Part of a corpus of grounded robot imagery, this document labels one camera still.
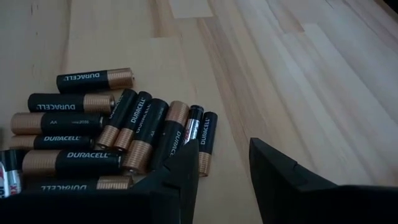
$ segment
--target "wood grain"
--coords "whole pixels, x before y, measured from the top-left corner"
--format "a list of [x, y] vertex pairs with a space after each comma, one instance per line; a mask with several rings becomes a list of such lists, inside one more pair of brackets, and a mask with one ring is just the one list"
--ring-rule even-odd
[[[5, 6], [4, 18], [16, 4]], [[15, 17], [29, 20], [22, 15]], [[28, 59], [19, 57], [21, 49], [10, 53], [24, 38], [6, 48], [12, 57], [0, 53], [3, 76], [12, 74], [3, 95], [16, 95], [12, 86], [21, 89], [21, 78], [36, 83], [24, 96], [2, 99], [11, 105], [1, 116], [6, 138], [11, 114], [25, 108], [28, 93], [54, 91], [52, 75], [61, 67], [131, 67], [136, 90], [219, 114], [195, 223], [261, 222], [250, 182], [251, 137], [337, 184], [398, 184], [398, 23], [380, 1], [86, 0], [72, 1], [70, 18], [69, 35], [65, 21], [61, 26], [66, 37], [36, 40], [60, 56], [49, 58], [46, 45], [33, 41]], [[37, 21], [41, 29], [48, 23], [54, 21]], [[1, 38], [3, 45], [11, 40]], [[31, 58], [41, 64], [34, 73]]]

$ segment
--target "battery pile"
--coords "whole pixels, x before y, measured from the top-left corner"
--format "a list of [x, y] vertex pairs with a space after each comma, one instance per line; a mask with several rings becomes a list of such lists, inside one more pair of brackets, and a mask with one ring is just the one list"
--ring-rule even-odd
[[[200, 176], [208, 176], [217, 114], [136, 93], [133, 83], [131, 69], [122, 68], [59, 75], [60, 94], [31, 94], [30, 113], [12, 117], [15, 136], [0, 151], [0, 198], [129, 189], [135, 174], [160, 168], [191, 139], [200, 143]], [[116, 103], [98, 93], [115, 89], [124, 89]]]

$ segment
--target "black and copper battery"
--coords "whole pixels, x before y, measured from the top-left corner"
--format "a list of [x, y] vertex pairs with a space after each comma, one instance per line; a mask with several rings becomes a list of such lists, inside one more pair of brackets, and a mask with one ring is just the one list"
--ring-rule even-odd
[[57, 76], [60, 93], [89, 93], [100, 90], [132, 88], [134, 75], [130, 68], [82, 72]]
[[27, 184], [26, 191], [64, 192], [127, 190], [133, 185], [131, 176], [103, 176], [92, 179], [44, 179]]
[[130, 109], [131, 112], [129, 116], [127, 116], [126, 124], [122, 130], [120, 130], [118, 138], [113, 145], [115, 148], [121, 151], [128, 150], [134, 133], [137, 131], [139, 122], [144, 115], [145, 107], [150, 99], [152, 99], [152, 96], [149, 93], [145, 91], [139, 92], [138, 98]]
[[203, 107], [192, 105], [189, 109], [188, 121], [185, 126], [183, 143], [186, 144], [192, 139], [196, 139], [199, 132], [200, 121], [203, 116]]
[[105, 126], [98, 138], [97, 145], [103, 149], [113, 146], [120, 129], [124, 126], [127, 114], [136, 99], [137, 93], [134, 90], [125, 89], [114, 107], [109, 124]]
[[0, 198], [19, 194], [22, 190], [23, 150], [0, 151]]
[[203, 115], [199, 135], [199, 176], [207, 177], [210, 173], [211, 154], [216, 136], [218, 116], [213, 112]]
[[22, 171], [26, 176], [100, 177], [120, 174], [121, 160], [117, 151], [31, 150]]
[[13, 136], [10, 149], [92, 149], [94, 139], [90, 136]]
[[99, 113], [16, 113], [11, 119], [11, 131], [16, 135], [96, 136], [104, 122]]
[[113, 95], [33, 93], [27, 100], [30, 112], [84, 112], [111, 114]]
[[134, 140], [124, 158], [123, 168], [125, 170], [139, 174], [145, 174], [148, 171], [148, 163], [153, 148], [156, 147], [168, 109], [169, 105], [163, 100], [154, 98], [149, 101]]
[[163, 125], [158, 147], [150, 162], [150, 169], [157, 170], [164, 161], [173, 156], [182, 145], [184, 125], [187, 122], [189, 106], [181, 101], [173, 101]]

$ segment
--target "wooden surface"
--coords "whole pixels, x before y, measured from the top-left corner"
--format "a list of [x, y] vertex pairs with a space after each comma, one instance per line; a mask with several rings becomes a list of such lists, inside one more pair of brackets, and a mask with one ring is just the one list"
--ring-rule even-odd
[[[2, 105], [11, 106], [1, 116], [6, 142], [11, 114], [26, 110], [27, 95], [16, 95], [55, 91], [52, 66], [131, 67], [135, 90], [219, 114], [195, 223], [261, 222], [251, 137], [337, 184], [398, 184], [398, 25], [381, 1], [85, 0], [72, 1], [70, 12], [64, 60], [48, 63], [33, 42], [29, 54], [43, 69], [2, 74], [13, 80], [1, 84]], [[62, 39], [53, 35], [40, 41]], [[28, 68], [7, 59], [5, 67]], [[34, 88], [21, 85], [25, 77]]]

